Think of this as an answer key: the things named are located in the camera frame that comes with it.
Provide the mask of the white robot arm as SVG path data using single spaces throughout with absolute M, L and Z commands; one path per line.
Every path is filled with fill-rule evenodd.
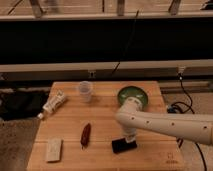
M 137 129 L 144 129 L 213 145 L 213 115 L 149 113 L 142 111 L 142 107 L 137 98 L 128 97 L 115 115 L 127 143 L 136 140 Z

